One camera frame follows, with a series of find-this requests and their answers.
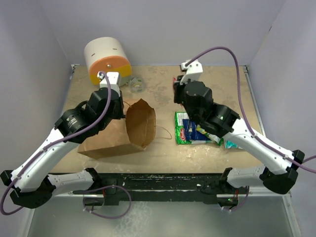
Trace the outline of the brown paper bag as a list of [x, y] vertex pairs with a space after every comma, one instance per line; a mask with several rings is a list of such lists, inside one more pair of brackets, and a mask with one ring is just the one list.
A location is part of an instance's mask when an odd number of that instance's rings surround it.
[[146, 150], [156, 138], [156, 112], [144, 99], [123, 101], [125, 118], [87, 138], [77, 152], [93, 159], [130, 155]]

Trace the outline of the green white snack packet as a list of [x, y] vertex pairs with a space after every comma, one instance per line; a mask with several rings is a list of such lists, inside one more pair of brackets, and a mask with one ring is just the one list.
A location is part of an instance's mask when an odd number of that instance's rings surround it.
[[205, 144], [212, 143], [210, 139], [207, 141], [187, 141], [185, 138], [185, 130], [183, 127], [182, 119], [189, 119], [189, 116], [186, 112], [175, 112], [174, 121], [175, 121], [175, 139], [179, 145], [188, 145], [188, 144]]

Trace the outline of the blue white chips bag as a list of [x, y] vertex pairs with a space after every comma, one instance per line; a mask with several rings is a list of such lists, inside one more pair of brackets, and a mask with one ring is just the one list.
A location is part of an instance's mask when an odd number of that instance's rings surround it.
[[207, 141], [208, 138], [197, 131], [197, 125], [189, 119], [182, 119], [187, 141]]

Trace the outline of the yellow green snack bag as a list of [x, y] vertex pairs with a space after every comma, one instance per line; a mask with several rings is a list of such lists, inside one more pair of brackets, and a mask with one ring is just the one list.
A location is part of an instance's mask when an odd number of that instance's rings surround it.
[[219, 138], [216, 135], [213, 135], [209, 132], [207, 132], [205, 129], [203, 129], [200, 125], [197, 125], [196, 127], [196, 131], [199, 132], [200, 134], [204, 135], [205, 137], [207, 137], [208, 139], [210, 139], [211, 141], [215, 142], [218, 146], [221, 146], [221, 144], [224, 142], [223, 138]]

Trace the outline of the teal snack packet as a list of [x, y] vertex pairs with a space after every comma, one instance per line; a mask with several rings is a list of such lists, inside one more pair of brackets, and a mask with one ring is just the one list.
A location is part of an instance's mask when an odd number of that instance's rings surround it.
[[242, 149], [240, 146], [229, 140], [224, 140], [224, 147], [225, 149]]

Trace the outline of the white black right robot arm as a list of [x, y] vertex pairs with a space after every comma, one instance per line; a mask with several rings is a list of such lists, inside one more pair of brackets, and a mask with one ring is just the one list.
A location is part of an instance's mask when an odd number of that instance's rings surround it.
[[231, 193], [245, 186], [264, 186], [284, 195], [295, 185], [298, 166], [304, 160], [300, 150], [287, 150], [259, 132], [247, 127], [238, 113], [213, 101], [212, 90], [201, 81], [173, 82], [174, 102], [184, 107], [189, 119], [206, 132], [231, 141], [248, 152], [262, 165], [251, 168], [226, 168], [220, 189]]

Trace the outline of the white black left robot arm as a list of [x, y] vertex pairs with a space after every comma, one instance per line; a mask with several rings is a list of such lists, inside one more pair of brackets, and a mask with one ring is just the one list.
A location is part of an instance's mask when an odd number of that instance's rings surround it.
[[112, 85], [94, 91], [88, 101], [69, 109], [57, 120], [42, 145], [20, 167], [5, 170], [0, 178], [7, 186], [6, 195], [20, 208], [34, 209], [53, 196], [72, 191], [95, 194], [102, 182], [93, 168], [78, 173], [50, 174], [52, 168], [87, 138], [104, 130], [113, 119], [122, 119], [123, 101], [120, 89]]

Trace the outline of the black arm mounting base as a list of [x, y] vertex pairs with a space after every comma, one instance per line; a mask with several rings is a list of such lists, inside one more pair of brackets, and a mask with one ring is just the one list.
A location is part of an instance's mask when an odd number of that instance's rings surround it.
[[98, 173], [87, 190], [105, 205], [121, 201], [202, 202], [236, 206], [247, 188], [234, 188], [220, 173]]

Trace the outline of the clear tape roll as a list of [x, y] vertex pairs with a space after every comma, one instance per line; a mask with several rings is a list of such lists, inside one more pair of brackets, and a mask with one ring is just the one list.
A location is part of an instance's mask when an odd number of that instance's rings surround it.
[[129, 89], [132, 93], [141, 93], [145, 90], [145, 83], [141, 78], [132, 78], [128, 83]]

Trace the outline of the white cylindrical mini drawer cabinet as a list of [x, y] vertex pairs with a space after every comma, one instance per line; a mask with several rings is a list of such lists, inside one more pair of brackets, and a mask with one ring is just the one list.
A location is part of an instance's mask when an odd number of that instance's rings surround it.
[[119, 86], [127, 84], [131, 79], [131, 64], [121, 43], [115, 38], [102, 37], [90, 41], [84, 48], [84, 57], [93, 85], [99, 84], [99, 71], [118, 72], [121, 77]]

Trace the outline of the aluminium frame rail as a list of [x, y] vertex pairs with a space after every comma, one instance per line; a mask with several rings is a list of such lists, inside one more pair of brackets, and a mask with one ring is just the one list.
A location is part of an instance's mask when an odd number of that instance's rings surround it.
[[[132, 93], [122, 87], [123, 100], [144, 99], [156, 112], [156, 138], [146, 150], [130, 155], [93, 159], [69, 152], [53, 169], [58, 173], [76, 173], [94, 168], [100, 173], [221, 173], [226, 168], [251, 168], [259, 160], [244, 150], [225, 149], [214, 143], [178, 145], [175, 141], [175, 112], [182, 107], [173, 102], [173, 77], [177, 66], [133, 66], [132, 74], [144, 80], [145, 90]], [[245, 111], [251, 126], [264, 132], [246, 67], [205, 66], [200, 80], [210, 87], [215, 102], [236, 112]]]

